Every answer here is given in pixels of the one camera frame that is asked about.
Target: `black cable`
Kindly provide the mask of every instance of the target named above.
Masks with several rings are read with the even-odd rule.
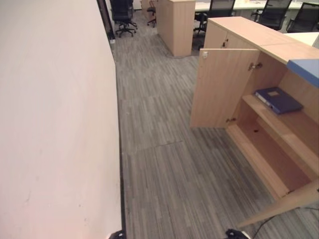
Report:
[[[298,208],[298,209],[310,209],[310,210],[316,210],[319,211],[319,208],[310,208],[310,207],[304,207],[304,208]],[[268,218],[267,220],[265,220],[263,223],[260,224],[260,226],[258,227],[256,233],[253,236],[253,239],[255,239],[256,235],[258,234],[259,230],[263,227],[264,224],[266,224],[267,222],[269,222],[272,218],[274,218],[277,215],[272,216],[271,218]]]
[[[319,211],[319,208],[309,208],[309,207],[304,207],[304,208],[299,208],[299,209],[310,209],[310,210],[316,210],[316,211]]]
[[[272,218],[274,218],[277,215],[272,216],[271,218],[268,218],[267,220],[265,220],[263,223],[260,224],[260,226],[258,227],[256,233],[253,236],[253,239],[257,236],[259,230],[263,227],[264,224],[266,224],[267,222],[269,222]]]

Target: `striped carpet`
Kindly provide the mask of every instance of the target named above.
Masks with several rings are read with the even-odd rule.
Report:
[[[136,35],[124,33],[112,46],[127,239],[225,238],[273,199],[224,129],[189,128],[198,52],[174,59],[141,11],[134,21]],[[318,212],[297,209],[256,238],[317,239],[318,220]],[[259,225],[242,229],[253,235]]]

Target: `blue binder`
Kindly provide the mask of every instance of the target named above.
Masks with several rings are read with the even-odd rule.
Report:
[[[298,101],[278,87],[257,90],[255,95],[276,114],[300,111],[303,108]]]

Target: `office chair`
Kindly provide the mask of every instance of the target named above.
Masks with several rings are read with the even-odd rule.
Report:
[[[255,16],[254,21],[279,31],[283,27],[285,14],[292,0],[267,0],[262,12],[257,10],[251,16]]]
[[[207,19],[210,17],[232,16],[235,0],[211,0],[207,14],[202,13],[198,19],[201,21],[199,27],[194,28],[199,35],[200,31],[206,32]]]
[[[150,1],[150,7],[147,9],[147,12],[151,12],[152,16],[154,16],[156,14],[156,8],[154,5],[154,1]],[[156,24],[156,16],[153,20],[148,21],[148,26],[150,25],[150,23],[153,24],[153,27],[155,27]]]
[[[120,32],[119,38],[121,38],[124,32],[129,32],[132,37],[133,32],[136,33],[135,29],[128,28],[129,24],[132,23],[133,11],[130,8],[130,3],[128,1],[131,0],[110,0],[111,2],[111,10],[112,10],[112,19],[120,23],[119,29],[115,31],[115,34]]]
[[[304,2],[295,20],[290,19],[286,31],[289,33],[313,31],[318,22],[319,5]]]

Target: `open cabinet door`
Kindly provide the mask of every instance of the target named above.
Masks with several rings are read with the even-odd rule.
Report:
[[[257,64],[256,49],[201,49],[191,127],[226,127]]]

